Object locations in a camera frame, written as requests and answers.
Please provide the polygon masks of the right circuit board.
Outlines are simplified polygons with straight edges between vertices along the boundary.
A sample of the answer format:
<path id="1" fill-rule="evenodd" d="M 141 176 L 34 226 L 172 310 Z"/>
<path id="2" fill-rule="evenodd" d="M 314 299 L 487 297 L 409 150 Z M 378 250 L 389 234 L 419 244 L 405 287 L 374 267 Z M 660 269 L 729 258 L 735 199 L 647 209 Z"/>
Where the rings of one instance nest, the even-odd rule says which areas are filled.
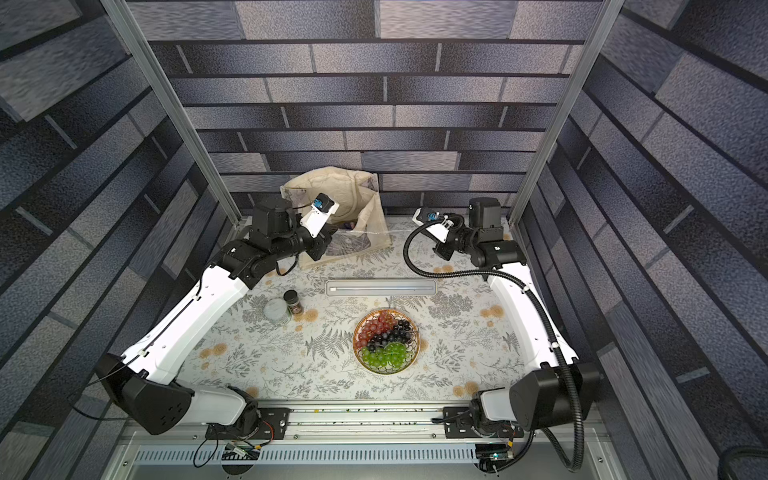
<path id="1" fill-rule="evenodd" d="M 512 442 L 475 445 L 475 467 L 484 474 L 498 474 L 513 457 Z"/>

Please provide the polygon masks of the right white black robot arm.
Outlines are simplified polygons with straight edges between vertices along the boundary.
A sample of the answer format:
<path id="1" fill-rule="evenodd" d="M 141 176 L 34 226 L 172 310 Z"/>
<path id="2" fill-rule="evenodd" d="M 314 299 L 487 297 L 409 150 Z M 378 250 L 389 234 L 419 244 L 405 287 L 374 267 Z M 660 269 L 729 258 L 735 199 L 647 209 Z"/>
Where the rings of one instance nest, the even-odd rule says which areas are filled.
<path id="1" fill-rule="evenodd" d="M 581 433 L 600 374 L 594 365 L 579 360 L 542 305 L 522 248 L 505 237 L 499 202 L 473 198 L 468 217 L 427 211 L 414 218 L 430 223 L 425 234 L 435 241 L 437 256 L 448 260 L 455 253 L 465 254 L 483 272 L 518 340 L 522 377 L 509 387 L 473 396 L 474 428 L 509 423 L 526 432 L 544 432 L 572 424 Z"/>

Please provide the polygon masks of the cream plastic wrap dispenser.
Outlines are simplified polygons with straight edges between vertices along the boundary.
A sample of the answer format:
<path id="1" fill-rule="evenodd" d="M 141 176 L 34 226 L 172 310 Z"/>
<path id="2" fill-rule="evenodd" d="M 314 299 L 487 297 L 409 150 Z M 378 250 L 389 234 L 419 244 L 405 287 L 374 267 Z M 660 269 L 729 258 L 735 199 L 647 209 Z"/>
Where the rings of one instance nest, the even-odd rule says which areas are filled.
<path id="1" fill-rule="evenodd" d="M 326 282 L 328 296 L 432 296 L 434 280 L 416 278 L 331 279 Z"/>

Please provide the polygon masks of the small dark spice jar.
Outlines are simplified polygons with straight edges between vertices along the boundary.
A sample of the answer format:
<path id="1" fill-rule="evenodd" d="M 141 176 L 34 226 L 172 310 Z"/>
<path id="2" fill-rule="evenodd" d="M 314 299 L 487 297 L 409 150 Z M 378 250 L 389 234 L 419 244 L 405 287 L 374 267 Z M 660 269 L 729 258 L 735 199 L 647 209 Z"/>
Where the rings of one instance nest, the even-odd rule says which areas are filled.
<path id="1" fill-rule="evenodd" d="M 292 315 L 298 316 L 304 312 L 304 307 L 301 304 L 298 292 L 296 290 L 290 289 L 285 291 L 283 294 L 283 300 L 286 302 L 286 305 Z"/>

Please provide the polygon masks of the red grape bunch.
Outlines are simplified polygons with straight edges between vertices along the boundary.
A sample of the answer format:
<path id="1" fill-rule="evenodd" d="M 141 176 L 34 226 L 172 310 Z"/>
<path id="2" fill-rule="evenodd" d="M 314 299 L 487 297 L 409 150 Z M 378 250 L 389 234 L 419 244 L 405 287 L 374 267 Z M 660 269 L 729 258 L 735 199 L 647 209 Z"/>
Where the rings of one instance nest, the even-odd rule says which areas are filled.
<path id="1" fill-rule="evenodd" d="M 357 328 L 354 336 L 356 349 L 366 347 L 371 341 L 381 342 L 398 323 L 395 315 L 389 311 L 380 311 L 366 317 Z"/>

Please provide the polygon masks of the cream canvas tote bag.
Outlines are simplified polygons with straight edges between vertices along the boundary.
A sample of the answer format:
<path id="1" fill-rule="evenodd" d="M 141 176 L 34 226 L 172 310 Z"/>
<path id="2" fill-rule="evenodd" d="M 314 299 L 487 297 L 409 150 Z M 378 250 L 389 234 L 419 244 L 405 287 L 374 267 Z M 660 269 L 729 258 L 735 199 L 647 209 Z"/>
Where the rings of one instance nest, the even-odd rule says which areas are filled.
<path id="1" fill-rule="evenodd" d="M 313 260 L 307 254 L 301 255 L 301 268 L 309 269 L 392 246 L 374 174 L 323 167 L 299 175 L 280 187 L 281 196 L 303 214 L 309 212 L 308 205 L 321 193 L 338 205 L 329 223 L 339 230 L 333 234 L 321 259 Z"/>

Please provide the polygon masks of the right aluminium frame post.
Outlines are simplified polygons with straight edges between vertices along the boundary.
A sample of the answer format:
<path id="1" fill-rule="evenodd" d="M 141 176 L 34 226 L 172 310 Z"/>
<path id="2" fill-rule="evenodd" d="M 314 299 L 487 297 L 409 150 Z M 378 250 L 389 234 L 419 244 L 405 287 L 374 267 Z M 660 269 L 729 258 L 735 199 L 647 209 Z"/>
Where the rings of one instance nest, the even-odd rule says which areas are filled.
<path id="1" fill-rule="evenodd" d="M 623 0 L 603 1 L 601 8 L 583 45 L 582 53 L 568 79 L 564 93 L 556 105 L 554 116 L 546 129 L 532 162 L 523 178 L 521 186 L 516 194 L 509 216 L 512 227 L 516 227 L 529 204 L 534 188 L 540 179 L 541 173 L 550 156 L 556 149 L 556 141 L 562 132 L 566 120 L 586 83 L 587 78 L 601 52 L 610 31 L 616 22 Z"/>

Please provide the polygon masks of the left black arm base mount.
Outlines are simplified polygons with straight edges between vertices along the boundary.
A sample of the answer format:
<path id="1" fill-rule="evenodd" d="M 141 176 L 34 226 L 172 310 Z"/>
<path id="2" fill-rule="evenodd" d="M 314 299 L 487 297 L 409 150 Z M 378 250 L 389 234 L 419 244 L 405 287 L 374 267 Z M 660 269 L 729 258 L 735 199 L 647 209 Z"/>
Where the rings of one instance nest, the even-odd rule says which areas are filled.
<path id="1" fill-rule="evenodd" d="M 206 440 L 283 440 L 291 410 L 247 409 L 233 425 L 209 424 Z"/>

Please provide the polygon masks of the aluminium mounting rail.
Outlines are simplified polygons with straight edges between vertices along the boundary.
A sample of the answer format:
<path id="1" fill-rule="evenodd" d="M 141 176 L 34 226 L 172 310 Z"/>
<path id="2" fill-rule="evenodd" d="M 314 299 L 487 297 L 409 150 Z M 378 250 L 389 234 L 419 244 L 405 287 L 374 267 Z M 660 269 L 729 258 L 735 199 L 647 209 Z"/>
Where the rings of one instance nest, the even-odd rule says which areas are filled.
<path id="1" fill-rule="evenodd" d="M 441 443 L 461 442 L 446 439 L 444 427 L 433 424 L 444 407 L 466 408 L 469 400 L 377 401 L 377 400 L 261 400 L 259 407 L 287 408 L 284 438 L 278 445 L 352 444 L 352 443 Z M 137 423 L 129 421 L 118 437 L 118 446 L 198 445 L 204 438 L 204 425 L 179 425 L 153 436 Z M 607 439 L 603 418 L 593 405 L 585 421 L 587 441 Z"/>

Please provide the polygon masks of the aluminium frame post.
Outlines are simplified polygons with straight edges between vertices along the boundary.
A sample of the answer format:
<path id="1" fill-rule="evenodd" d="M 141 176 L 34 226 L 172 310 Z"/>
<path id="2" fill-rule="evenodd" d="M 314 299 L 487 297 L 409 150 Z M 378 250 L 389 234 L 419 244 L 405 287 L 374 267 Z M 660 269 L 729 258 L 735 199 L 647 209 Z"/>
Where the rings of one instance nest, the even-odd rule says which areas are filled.
<path id="1" fill-rule="evenodd" d="M 182 103 L 174 91 L 150 44 L 130 12 L 126 1 L 101 0 L 107 16 L 112 20 L 117 33 L 125 42 L 133 59 L 153 89 L 161 106 L 172 121 L 177 132 L 190 152 L 194 162 L 211 187 L 214 197 L 221 204 L 229 220 L 238 225 L 242 214 L 227 190 L 206 150 L 200 136 L 192 125 Z"/>
<path id="2" fill-rule="evenodd" d="M 562 132 L 566 120 L 586 83 L 587 78 L 601 52 L 610 31 L 616 22 L 623 0 L 603 1 L 601 8 L 583 45 L 582 53 L 568 79 L 564 93 L 556 105 L 554 116 L 546 129 L 532 162 L 523 178 L 521 186 L 516 194 L 509 216 L 512 227 L 516 227 L 529 204 L 534 188 L 540 179 L 541 173 L 550 156 L 556 149 L 556 141 Z"/>

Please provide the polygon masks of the black grape bunch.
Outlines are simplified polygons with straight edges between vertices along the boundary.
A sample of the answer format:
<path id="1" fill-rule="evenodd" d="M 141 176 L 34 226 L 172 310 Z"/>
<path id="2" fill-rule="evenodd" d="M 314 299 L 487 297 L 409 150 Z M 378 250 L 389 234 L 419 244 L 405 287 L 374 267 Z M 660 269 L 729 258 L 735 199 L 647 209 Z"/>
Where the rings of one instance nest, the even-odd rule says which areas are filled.
<path id="1" fill-rule="evenodd" d="M 384 349 L 390 344 L 398 343 L 403 345 L 410 345 L 414 338 L 414 330 L 410 322 L 401 319 L 398 320 L 397 325 L 388 333 L 384 335 L 384 339 L 381 342 L 374 343 L 371 341 L 366 348 L 370 352 Z"/>

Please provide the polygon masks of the green grape bunch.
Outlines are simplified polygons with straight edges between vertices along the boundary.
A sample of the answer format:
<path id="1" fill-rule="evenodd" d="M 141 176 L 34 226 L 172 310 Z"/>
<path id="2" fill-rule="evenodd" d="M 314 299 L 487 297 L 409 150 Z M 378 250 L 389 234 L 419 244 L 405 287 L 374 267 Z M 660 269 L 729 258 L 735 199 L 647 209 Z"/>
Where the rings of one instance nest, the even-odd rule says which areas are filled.
<path id="1" fill-rule="evenodd" d="M 365 366 L 379 373 L 401 371 L 411 360 L 410 351 L 400 342 L 389 343 L 374 350 L 368 345 L 360 350 L 359 356 Z"/>

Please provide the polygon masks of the clear plastic wrap sheet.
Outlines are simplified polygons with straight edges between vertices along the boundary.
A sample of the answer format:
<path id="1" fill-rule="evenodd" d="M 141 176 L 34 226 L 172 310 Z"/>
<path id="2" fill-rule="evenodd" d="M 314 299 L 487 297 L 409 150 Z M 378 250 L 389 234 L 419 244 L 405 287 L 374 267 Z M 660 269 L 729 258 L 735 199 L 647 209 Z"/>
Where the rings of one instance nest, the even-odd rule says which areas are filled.
<path id="1" fill-rule="evenodd" d="M 318 272 L 331 279 L 417 278 L 403 260 L 403 244 L 416 225 L 405 217 L 386 217 L 386 232 L 333 235 Z"/>

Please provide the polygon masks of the patterned plate with orange rim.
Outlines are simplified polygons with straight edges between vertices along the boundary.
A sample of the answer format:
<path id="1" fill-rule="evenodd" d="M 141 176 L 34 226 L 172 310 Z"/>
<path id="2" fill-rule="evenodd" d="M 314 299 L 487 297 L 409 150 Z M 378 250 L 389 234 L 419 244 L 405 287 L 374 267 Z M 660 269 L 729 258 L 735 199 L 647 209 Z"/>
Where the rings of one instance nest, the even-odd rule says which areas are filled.
<path id="1" fill-rule="evenodd" d="M 406 370 L 416 360 L 421 345 L 416 323 L 394 309 L 380 309 L 357 324 L 352 346 L 358 362 L 378 375 Z"/>

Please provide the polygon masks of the clear round lidded container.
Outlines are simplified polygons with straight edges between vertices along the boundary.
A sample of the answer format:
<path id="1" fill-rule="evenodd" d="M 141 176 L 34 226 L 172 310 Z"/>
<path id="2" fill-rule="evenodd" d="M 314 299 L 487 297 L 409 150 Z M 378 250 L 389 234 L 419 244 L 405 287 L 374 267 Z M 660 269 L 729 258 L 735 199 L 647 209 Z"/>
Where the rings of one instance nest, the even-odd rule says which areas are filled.
<path id="1" fill-rule="evenodd" d="M 273 326 L 283 326 L 292 318 L 292 313 L 282 298 L 267 301 L 263 308 L 263 315 Z"/>

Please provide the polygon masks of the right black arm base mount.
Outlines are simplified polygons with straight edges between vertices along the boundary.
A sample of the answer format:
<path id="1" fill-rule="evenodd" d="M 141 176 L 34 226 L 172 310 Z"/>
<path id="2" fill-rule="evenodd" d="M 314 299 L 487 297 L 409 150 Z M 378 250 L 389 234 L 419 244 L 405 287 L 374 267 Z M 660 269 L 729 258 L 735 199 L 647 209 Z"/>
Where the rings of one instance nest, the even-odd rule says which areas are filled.
<path id="1" fill-rule="evenodd" d="M 471 412 L 468 406 L 446 406 L 433 422 L 444 427 L 448 439 L 514 440 L 526 436 L 514 422 L 488 420 L 478 412 Z"/>

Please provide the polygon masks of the left aluminium frame post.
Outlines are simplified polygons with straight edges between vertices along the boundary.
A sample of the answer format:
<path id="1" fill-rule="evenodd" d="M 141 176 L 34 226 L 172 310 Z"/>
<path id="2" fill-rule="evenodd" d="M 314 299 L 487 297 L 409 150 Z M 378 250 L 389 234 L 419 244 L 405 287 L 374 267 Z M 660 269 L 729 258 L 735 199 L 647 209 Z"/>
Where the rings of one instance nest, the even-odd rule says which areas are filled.
<path id="1" fill-rule="evenodd" d="M 125 42 L 133 59 L 153 89 L 161 106 L 172 121 L 177 132 L 190 152 L 194 162 L 211 187 L 214 197 L 221 204 L 229 220 L 238 225 L 242 214 L 227 190 L 206 150 L 200 136 L 192 125 L 182 103 L 174 91 L 150 44 L 130 12 L 126 1 L 101 0 L 107 16 L 112 20 L 117 33 Z"/>

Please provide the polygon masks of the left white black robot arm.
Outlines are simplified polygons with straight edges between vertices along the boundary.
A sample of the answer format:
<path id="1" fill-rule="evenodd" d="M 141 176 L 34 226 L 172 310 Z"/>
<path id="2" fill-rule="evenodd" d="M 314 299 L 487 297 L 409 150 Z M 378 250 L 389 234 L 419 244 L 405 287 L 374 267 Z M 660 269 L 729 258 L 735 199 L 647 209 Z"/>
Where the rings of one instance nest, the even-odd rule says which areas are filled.
<path id="1" fill-rule="evenodd" d="M 318 260 L 336 231 L 338 204 L 320 193 L 305 214 L 285 201 L 258 207 L 252 231 L 227 243 L 198 283 L 145 336 L 122 354 L 105 354 L 96 374 L 112 402 L 152 435 L 201 424 L 213 439 L 247 439 L 261 425 L 257 400 L 237 387 L 185 385 L 187 356 L 230 307 L 278 267 L 305 253 Z"/>

